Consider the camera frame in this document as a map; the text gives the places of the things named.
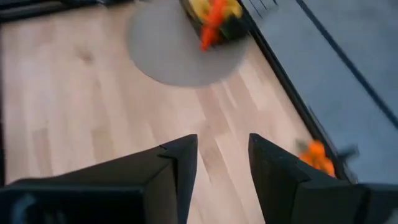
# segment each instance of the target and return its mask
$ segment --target gray carpet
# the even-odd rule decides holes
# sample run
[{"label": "gray carpet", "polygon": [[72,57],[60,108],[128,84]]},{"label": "gray carpet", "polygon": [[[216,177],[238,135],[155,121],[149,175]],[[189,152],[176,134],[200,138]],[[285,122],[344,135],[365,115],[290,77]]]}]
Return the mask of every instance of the gray carpet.
[{"label": "gray carpet", "polygon": [[200,50],[200,40],[178,0],[140,5],[129,24],[130,56],[143,73],[169,85],[201,86],[232,74],[246,41]]}]

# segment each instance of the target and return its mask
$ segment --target orange toy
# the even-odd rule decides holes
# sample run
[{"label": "orange toy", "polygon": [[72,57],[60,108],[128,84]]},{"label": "orange toy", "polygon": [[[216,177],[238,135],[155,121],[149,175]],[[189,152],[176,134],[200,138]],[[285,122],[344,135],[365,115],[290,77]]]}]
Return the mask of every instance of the orange toy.
[{"label": "orange toy", "polygon": [[299,158],[308,165],[322,170],[330,176],[335,176],[333,163],[325,155],[325,148],[320,141],[314,140],[308,145],[308,149],[299,156]]},{"label": "orange toy", "polygon": [[201,50],[206,50],[213,42],[217,41],[218,28],[223,23],[223,7],[225,5],[226,0],[213,0],[201,32]]}]

